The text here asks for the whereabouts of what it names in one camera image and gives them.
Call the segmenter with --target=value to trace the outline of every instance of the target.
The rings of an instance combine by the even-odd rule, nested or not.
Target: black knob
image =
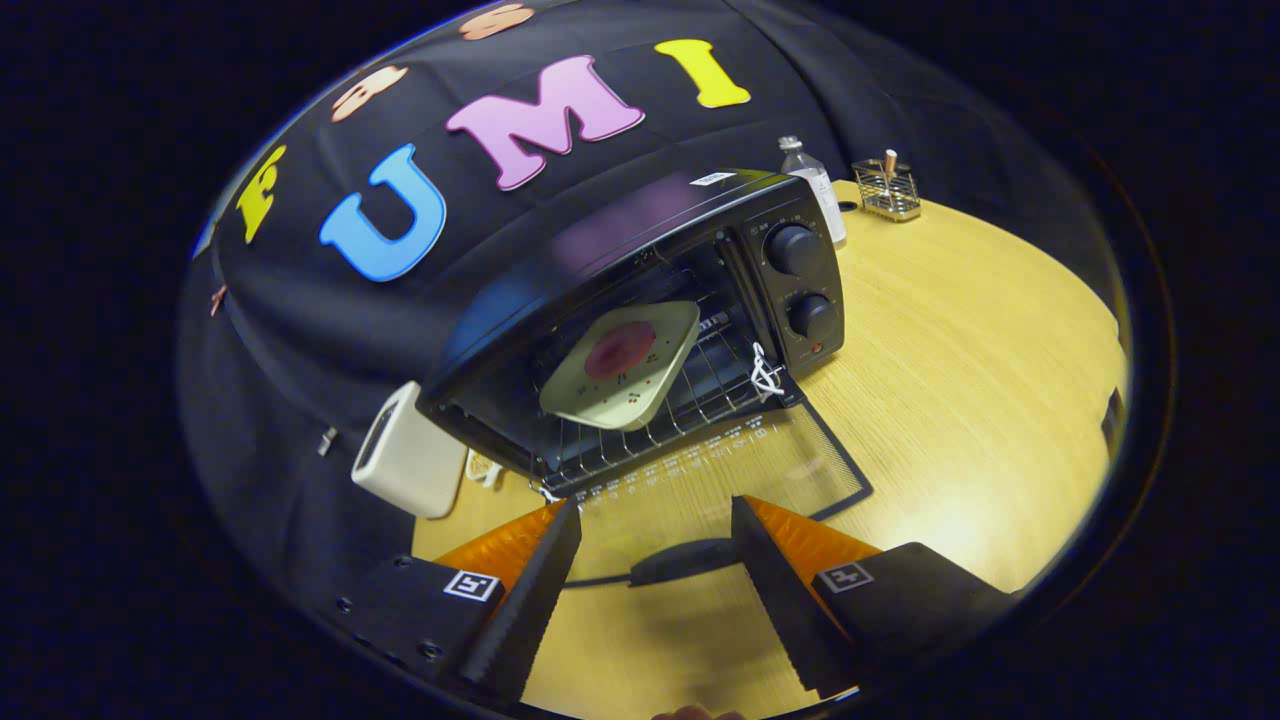
[[[788,275],[814,275],[827,259],[823,240],[804,225],[778,227],[769,236],[769,264]]]
[[[840,329],[836,306],[820,295],[808,295],[794,302],[787,310],[787,320],[791,322],[791,329],[814,342],[822,342]]]

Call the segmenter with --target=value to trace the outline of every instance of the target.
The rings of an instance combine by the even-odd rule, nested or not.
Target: hand
[[[686,705],[676,712],[663,712],[660,715],[654,715],[653,720],[712,720],[712,714],[707,712],[700,705]],[[745,720],[742,714],[731,710],[724,715],[721,715],[716,720]]]

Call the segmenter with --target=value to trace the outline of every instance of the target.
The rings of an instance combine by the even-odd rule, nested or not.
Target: letter m
[[[445,123],[451,131],[465,129],[476,138],[502,170],[498,188],[515,190],[547,167],[541,155],[525,152],[516,138],[559,155],[573,147],[568,113],[582,123],[581,138],[604,140],[630,129],[644,119],[644,111],[622,102],[595,74],[595,58],[577,55],[552,63],[538,76],[538,104],[485,95],[453,114]]]

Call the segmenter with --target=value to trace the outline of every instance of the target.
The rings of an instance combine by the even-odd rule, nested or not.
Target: black cloth
[[[777,138],[797,135],[832,179],[847,179],[850,163],[895,147],[925,197],[1037,245],[1111,302],[1102,231],[1066,173],[1006,115],[901,47],[790,3],[529,5],[538,12],[524,24],[466,41],[457,26],[470,13],[329,88],[255,160],[288,146],[253,242],[246,245],[234,208],[242,183],[193,259],[178,356],[184,432],[214,509],[287,593],[321,601],[343,578],[410,547],[412,518],[357,488],[349,470],[381,402],[406,379],[430,378],[461,315],[424,309],[442,273],[475,254],[518,252],[521,237],[556,232],[675,163],[774,169]],[[709,41],[751,100],[700,106],[687,74],[653,50],[685,37]],[[499,191],[484,149],[445,120],[483,95],[535,102],[539,70],[582,54],[626,104],[644,109],[644,122],[599,142],[575,138],[566,156],[532,149],[547,168]],[[333,123],[333,102],[388,64],[410,72]],[[448,219],[421,263],[376,283],[321,245],[317,231],[360,192],[381,232],[404,232],[404,204],[370,186],[369,173],[407,142],[444,195]],[[229,291],[211,318],[210,296],[223,283]],[[338,437],[320,456],[330,427]]]

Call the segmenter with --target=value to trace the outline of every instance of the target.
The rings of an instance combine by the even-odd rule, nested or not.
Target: white label
[[[872,574],[863,570],[863,566],[856,562],[847,562],[838,568],[832,568],[831,570],[823,570],[818,573],[822,582],[827,584],[827,588],[833,593],[842,593],[845,591],[854,589],[856,587],[865,585],[867,583],[874,580]]]
[[[495,587],[498,587],[498,578],[494,578],[493,575],[481,575],[480,573],[466,573],[463,570],[458,570],[458,574],[449,580],[444,592],[465,597],[467,600],[484,602],[489,600],[489,596],[493,594],[493,588]]]
[[[709,174],[707,177],[698,178],[698,179],[695,179],[694,182],[691,182],[689,184],[703,184],[703,186],[705,186],[705,184],[710,184],[710,183],[713,183],[716,181],[722,181],[724,178],[731,178],[731,177],[733,177],[737,173],[712,173],[712,174]]]
[[[826,170],[806,168],[790,173],[809,181],[809,187],[818,197],[822,208],[822,218],[827,220],[827,232],[831,233],[831,242],[845,240],[845,218],[840,214],[840,201],[836,200],[836,190],[831,187],[831,178]]]

